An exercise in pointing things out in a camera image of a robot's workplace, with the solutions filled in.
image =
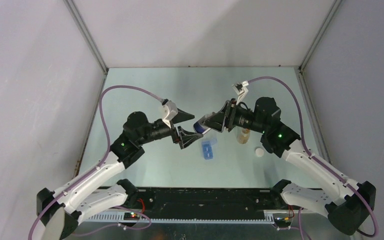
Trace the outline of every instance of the transparent container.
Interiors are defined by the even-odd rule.
[[[237,133],[237,142],[240,144],[246,144],[250,139],[251,130],[240,127]]]

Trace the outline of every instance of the light blue tabletop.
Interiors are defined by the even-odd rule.
[[[110,68],[104,89],[114,85],[133,85],[157,96],[172,100],[195,119],[179,125],[192,131],[192,125],[203,115],[218,112],[226,100],[236,98],[232,84],[261,76],[272,76],[286,82],[303,109],[304,134],[307,144],[316,150],[309,116],[293,67],[167,67],[167,68]],[[248,86],[244,102],[254,109],[259,97],[272,97],[281,109],[281,120],[300,132],[298,110],[289,92],[272,80],[260,80]],[[105,95],[103,112],[111,142],[123,131],[123,124],[134,111],[144,112],[149,122],[161,118],[160,103],[154,98],[130,89],[114,89]],[[236,129],[213,132],[217,144],[214,158],[205,160],[200,140],[186,149],[173,144],[171,138],[143,145],[145,154],[131,167],[116,175],[105,186],[119,179],[129,179],[137,187],[195,187],[195,188],[270,188],[281,179],[307,188],[318,188],[304,172],[274,154],[255,155],[261,147],[261,135],[251,132],[246,144],[236,140]],[[80,173],[96,164],[106,149],[106,138],[97,112],[84,151]]]

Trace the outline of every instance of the white round cap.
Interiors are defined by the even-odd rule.
[[[257,157],[262,157],[264,155],[264,149],[262,149],[261,147],[257,147],[257,149],[255,150],[255,155]]]

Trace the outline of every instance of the white wall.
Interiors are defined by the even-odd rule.
[[[384,1],[345,1],[304,76],[334,165],[377,188],[384,240]]]
[[[0,0],[0,239],[26,239],[36,193],[73,176],[102,80],[62,0]]]
[[[300,65],[333,0],[76,0],[109,67]]]

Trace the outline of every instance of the robotic arm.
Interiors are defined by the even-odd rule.
[[[240,88],[236,92],[241,99],[246,95]],[[219,112],[203,119],[201,124],[218,132],[223,132],[224,129],[230,132],[238,126],[261,133],[260,141],[267,152],[297,166],[322,188],[312,190],[283,179],[271,189],[277,198],[274,199],[275,202],[283,201],[288,205],[309,209],[327,217],[342,233],[354,234],[369,216],[369,212],[350,186],[363,196],[372,210],[376,188],[368,181],[360,184],[349,178],[314,153],[308,155],[300,135],[281,122],[281,110],[273,98],[259,98],[255,102],[254,111],[243,108],[238,104],[239,101],[234,98],[226,101]],[[335,174],[345,179],[346,183],[340,181]]]
[[[174,124],[191,120],[195,116],[177,109],[176,105],[167,99],[162,104],[163,117],[153,123],[149,123],[147,116],[141,111],[131,113],[123,125],[122,134],[110,146],[108,157],[101,166],[92,167],[96,168],[92,174],[85,175],[89,169],[55,191],[44,188],[37,194],[36,209],[39,215],[52,200],[63,193],[63,196],[40,219],[45,226],[57,210],[63,207],[65,216],[61,239],[64,239],[83,221],[97,213],[114,206],[125,205],[130,208],[137,201],[138,190],[127,179],[119,180],[107,191],[101,193],[94,191],[136,162],[145,153],[142,145],[171,137],[173,143],[179,144],[180,148],[184,149],[203,136],[186,131],[180,126],[176,129]],[[65,190],[78,180],[81,182],[75,187]]]

